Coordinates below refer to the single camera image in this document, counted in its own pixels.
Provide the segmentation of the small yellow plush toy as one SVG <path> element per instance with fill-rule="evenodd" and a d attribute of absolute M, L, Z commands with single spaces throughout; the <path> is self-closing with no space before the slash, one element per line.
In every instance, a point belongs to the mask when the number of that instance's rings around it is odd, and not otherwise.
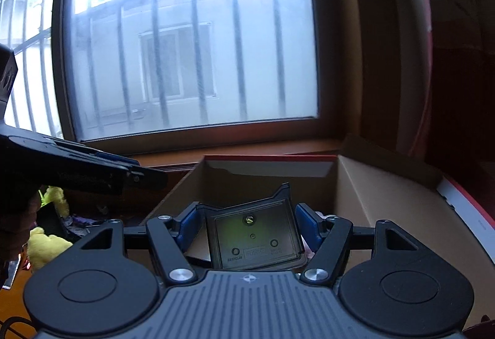
<path fill-rule="evenodd" d="M 45 193 L 39 191 L 41 205 L 45 206 L 50 203 L 54 204 L 56 211 L 63 218 L 69 217 L 70 208 L 66 201 L 63 190 L 58 186 L 49 186 Z"/>

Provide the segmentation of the right red cardboard box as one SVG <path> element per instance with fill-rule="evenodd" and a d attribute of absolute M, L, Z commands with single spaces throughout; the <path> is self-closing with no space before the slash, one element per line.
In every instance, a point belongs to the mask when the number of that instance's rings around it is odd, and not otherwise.
<path fill-rule="evenodd" d="M 467 335 L 493 337 L 494 214 L 429 165 L 350 137 L 329 153 L 208 151 L 187 166 L 154 215 L 250 202 L 289 183 L 294 202 L 361 226 L 389 219 L 458 268 L 475 294 Z"/>

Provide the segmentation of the large yellow plush toy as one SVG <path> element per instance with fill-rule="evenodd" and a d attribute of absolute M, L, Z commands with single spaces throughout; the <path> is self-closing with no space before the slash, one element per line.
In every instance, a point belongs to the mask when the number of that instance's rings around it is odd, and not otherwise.
<path fill-rule="evenodd" d="M 34 228 L 27 242 L 27 257 L 32 273 L 43 268 L 71 246 L 72 243 L 62 237 L 46 235 L 41 227 Z"/>

